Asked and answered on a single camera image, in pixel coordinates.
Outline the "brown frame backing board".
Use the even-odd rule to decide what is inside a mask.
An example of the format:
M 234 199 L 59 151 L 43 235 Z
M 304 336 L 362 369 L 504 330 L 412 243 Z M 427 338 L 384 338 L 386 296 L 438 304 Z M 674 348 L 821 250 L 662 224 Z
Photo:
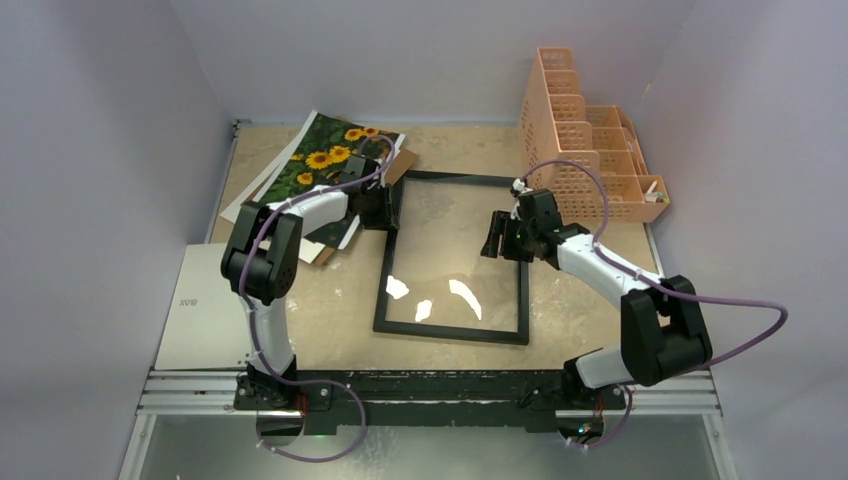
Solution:
M 396 159 L 390 165 L 385 180 L 389 184 L 396 183 L 418 160 L 419 156 L 404 148 L 403 144 L 406 140 L 405 134 L 400 134 L 394 141 L 397 150 Z M 342 236 L 335 245 L 334 241 L 329 243 L 312 242 L 304 239 L 301 242 L 301 252 L 299 259 L 311 265 L 323 265 L 327 262 L 332 254 L 338 250 L 344 250 L 353 240 L 354 236 L 361 229 L 362 225 L 359 218 L 344 219 L 340 223 L 332 224 L 332 227 L 340 227 Z

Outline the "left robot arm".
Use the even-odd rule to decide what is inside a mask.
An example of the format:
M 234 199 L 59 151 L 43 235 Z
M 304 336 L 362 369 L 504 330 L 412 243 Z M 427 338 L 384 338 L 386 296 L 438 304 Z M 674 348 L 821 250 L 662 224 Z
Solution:
M 301 240 L 314 231 L 357 217 L 363 228 L 399 228 L 399 207 L 386 173 L 394 163 L 352 156 L 328 185 L 317 185 L 273 205 L 244 203 L 221 260 L 221 275 L 240 297 L 248 322 L 248 377 L 272 408 L 297 399 L 302 384 L 291 371 L 295 354 L 286 320 L 286 295 L 295 283 Z

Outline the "black picture frame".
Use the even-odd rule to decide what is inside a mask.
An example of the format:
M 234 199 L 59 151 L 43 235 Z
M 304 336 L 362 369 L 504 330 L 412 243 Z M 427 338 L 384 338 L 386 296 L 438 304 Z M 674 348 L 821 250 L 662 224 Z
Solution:
M 509 177 L 409 171 L 395 190 L 372 329 L 438 340 L 526 346 L 529 273 L 481 250 L 492 214 L 509 210 Z

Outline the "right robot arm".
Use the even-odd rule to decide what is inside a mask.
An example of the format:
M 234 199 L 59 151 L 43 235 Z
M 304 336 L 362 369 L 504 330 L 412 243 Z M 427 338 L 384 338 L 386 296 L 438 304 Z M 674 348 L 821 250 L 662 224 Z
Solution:
M 602 246 L 578 224 L 565 224 L 548 190 L 520 193 L 512 211 L 496 210 L 481 249 L 484 257 L 543 260 L 583 281 L 620 314 L 620 342 L 563 367 L 561 392 L 576 407 L 602 388 L 652 386 L 702 366 L 713 349 L 694 288 L 683 276 L 644 273 Z

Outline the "white mat board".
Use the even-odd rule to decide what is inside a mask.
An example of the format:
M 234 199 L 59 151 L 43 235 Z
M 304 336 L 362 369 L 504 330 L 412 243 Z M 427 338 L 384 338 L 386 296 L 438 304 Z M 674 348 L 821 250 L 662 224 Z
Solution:
M 294 140 L 271 162 L 270 172 L 262 174 L 226 207 L 222 217 L 233 222 L 247 200 L 276 208 L 282 201 L 317 185 L 338 183 L 346 162 L 357 153 L 378 162 L 384 160 L 390 152 L 389 145 L 383 140 L 366 140 L 378 134 L 389 137 L 394 144 L 403 133 L 312 111 Z

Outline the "sunflower photo print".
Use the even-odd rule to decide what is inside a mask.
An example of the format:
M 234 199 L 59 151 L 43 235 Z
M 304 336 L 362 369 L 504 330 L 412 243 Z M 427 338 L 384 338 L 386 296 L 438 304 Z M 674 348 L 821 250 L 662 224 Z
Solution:
M 350 182 L 359 175 L 348 166 L 358 157 L 366 161 L 370 173 L 383 163 L 392 149 L 398 150 L 405 136 L 340 120 L 314 111 L 293 141 L 282 154 L 282 163 L 261 187 L 254 199 L 270 209 L 283 201 L 304 194 L 314 187 Z M 398 195 L 391 185 L 389 173 L 361 185 L 358 197 L 348 207 L 344 217 L 304 236 L 300 241 L 299 258 L 312 263 L 326 248 L 344 249 L 358 228 L 399 228 Z

